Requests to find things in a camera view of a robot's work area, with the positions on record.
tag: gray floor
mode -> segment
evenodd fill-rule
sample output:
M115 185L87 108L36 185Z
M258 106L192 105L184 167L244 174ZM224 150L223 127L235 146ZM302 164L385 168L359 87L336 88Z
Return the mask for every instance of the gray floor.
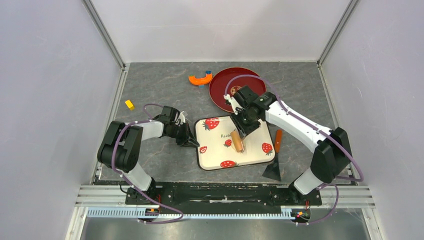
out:
M328 212L312 210L312 220ZM360 209L338 209L327 220L298 226L289 220L192 219L144 225L130 218L87 218L82 240L369 240Z
M323 84L313 62L165 62L131 63L116 120L132 122L145 120L142 106L157 103L188 113L193 123L200 118L228 115L212 102L207 87L190 84L189 75L204 76L230 67L248 68L269 80L278 90L283 101L307 118L330 128L334 123L324 92ZM130 111L125 101L131 100L135 110ZM151 106L149 112L160 114L159 107ZM270 128L274 138L277 127ZM310 165L312 153L300 141L284 134L278 155L281 179L290 183ZM156 181L181 182L250 182L272 183L262 177L266 164L241 166L230 169L204 171L198 167L194 148L178 147L175 140L167 137L143 141L139 161L143 169ZM114 172L103 168L101 180L119 180Z

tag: strawberry print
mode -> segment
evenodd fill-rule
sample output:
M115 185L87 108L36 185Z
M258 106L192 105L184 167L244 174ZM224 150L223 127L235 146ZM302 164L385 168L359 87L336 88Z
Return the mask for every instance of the strawberry print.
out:
M225 142L224 142L224 147L230 147L231 146L231 140L230 139L228 139L228 140L226 140Z
M204 153L206 152L206 149L208 149L208 147L207 147L207 146L202 146L202 147L199 149L199 153L200 153L200 154L204 154Z
M235 161L223 161L221 162L221 168L226 169L226 168L232 168L236 166L236 162Z
M273 146L269 143L262 143L262 151L266 153L266 155L271 155L273 153Z
M218 117L208 118L204 121L203 127L205 130L212 130L218 126L220 119Z

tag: yellow block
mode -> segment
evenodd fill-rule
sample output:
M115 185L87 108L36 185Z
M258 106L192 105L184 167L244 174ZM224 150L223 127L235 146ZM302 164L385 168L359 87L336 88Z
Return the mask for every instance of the yellow block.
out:
M134 106L134 104L130 101L130 100L126 100L125 101L126 106L129 108L129 110L134 110L136 107Z

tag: orange toy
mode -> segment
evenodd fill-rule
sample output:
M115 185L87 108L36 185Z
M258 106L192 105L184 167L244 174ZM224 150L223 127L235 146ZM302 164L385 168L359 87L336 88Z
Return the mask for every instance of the orange toy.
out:
M194 75L188 76L188 80L191 84L199 86L199 88L204 87L205 84L208 84L212 80L211 71L206 71L206 76L201 78L196 78Z

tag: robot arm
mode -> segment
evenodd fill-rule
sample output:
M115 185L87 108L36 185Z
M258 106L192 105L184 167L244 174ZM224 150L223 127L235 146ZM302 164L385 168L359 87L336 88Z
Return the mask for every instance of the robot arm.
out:
M126 124L121 121L112 121L97 152L97 160L108 168L112 168L114 145ZM138 163L141 143L147 139L161 137L174 138L177 145L181 147L199 147L184 115L170 106L164 106L162 113L154 119L130 126L119 142L115 155L115 167L142 191L149 188L152 177Z
M323 183L331 181L350 163L350 160L330 140L319 131L330 135L338 141L349 153L351 153L347 133L337 128L331 130L321 126L310 119L292 110L284 102L280 105L277 98L271 92L265 92L261 96L254 93L248 86L239 89L233 97L224 96L227 103L231 104L234 113L230 116L234 122L240 137L244 138L259 127L258 120L274 124L301 141L312 153L310 168L291 183L297 196L310 193Z

